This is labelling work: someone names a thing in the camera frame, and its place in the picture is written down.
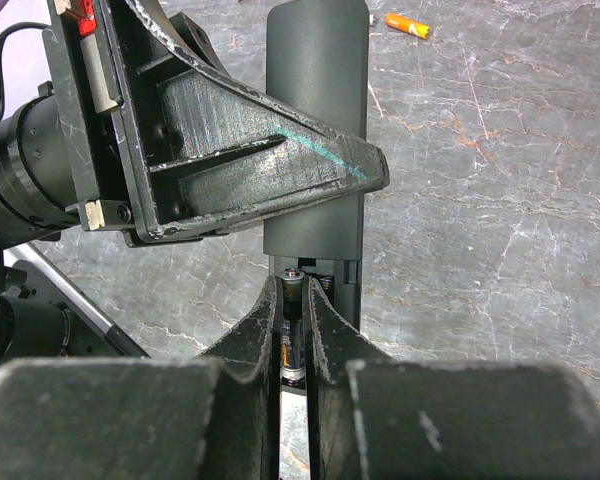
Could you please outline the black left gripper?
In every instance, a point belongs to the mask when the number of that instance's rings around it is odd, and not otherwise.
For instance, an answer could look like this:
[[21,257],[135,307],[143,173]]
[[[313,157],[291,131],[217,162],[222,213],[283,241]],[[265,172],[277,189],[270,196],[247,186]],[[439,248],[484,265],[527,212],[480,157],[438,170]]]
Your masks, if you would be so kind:
[[191,67],[135,15],[131,1],[50,1],[44,46],[78,215],[86,231],[119,231],[130,247],[198,242],[176,159],[188,126],[169,116],[165,84]]

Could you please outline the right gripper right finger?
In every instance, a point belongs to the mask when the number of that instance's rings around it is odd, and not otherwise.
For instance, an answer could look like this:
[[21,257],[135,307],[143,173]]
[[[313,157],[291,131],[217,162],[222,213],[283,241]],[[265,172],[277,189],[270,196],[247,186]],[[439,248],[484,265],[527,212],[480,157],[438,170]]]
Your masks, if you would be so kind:
[[303,289],[315,479],[600,479],[600,410],[540,362],[401,361]]

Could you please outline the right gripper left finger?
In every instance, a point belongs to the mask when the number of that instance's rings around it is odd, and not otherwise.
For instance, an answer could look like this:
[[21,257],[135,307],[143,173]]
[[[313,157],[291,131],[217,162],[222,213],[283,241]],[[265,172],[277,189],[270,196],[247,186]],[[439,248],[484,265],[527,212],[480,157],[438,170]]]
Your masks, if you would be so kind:
[[189,360],[0,368],[0,479],[275,479],[280,282]]

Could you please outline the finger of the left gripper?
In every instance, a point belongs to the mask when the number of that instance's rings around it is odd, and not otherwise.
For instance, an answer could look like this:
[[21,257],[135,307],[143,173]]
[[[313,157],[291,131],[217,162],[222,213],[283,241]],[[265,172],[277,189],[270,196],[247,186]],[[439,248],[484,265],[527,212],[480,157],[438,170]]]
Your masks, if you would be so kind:
[[222,235],[388,185],[378,147],[232,79],[158,2],[124,14],[125,173],[142,239]]

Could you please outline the black remote control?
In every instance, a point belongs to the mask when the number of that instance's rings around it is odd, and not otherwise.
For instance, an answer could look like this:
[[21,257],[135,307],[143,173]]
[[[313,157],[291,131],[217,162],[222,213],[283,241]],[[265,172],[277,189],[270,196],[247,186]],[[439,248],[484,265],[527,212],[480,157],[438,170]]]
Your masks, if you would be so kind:
[[[366,135],[369,8],[364,1],[290,1],[267,17],[266,92],[333,127]],[[364,195],[268,219],[270,269],[328,277],[336,311],[361,322]]]

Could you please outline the dark battery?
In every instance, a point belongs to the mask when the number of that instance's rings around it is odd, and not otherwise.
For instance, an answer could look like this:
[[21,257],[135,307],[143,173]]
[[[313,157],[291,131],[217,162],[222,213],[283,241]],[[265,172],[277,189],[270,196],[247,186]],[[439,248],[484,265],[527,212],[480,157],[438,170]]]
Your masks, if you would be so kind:
[[281,371],[283,383],[300,387],[306,375],[302,295],[305,273],[287,269],[279,274],[283,287]]

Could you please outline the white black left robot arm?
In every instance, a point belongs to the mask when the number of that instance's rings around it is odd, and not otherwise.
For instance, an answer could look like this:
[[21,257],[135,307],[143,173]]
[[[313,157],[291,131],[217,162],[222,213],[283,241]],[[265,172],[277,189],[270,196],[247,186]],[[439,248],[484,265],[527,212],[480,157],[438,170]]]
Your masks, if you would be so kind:
[[365,2],[270,12],[279,91],[233,78],[206,32],[157,1],[52,1],[49,13],[51,78],[11,116],[0,34],[0,364],[143,355],[34,240],[81,226],[131,247],[199,242],[388,185],[365,139]]

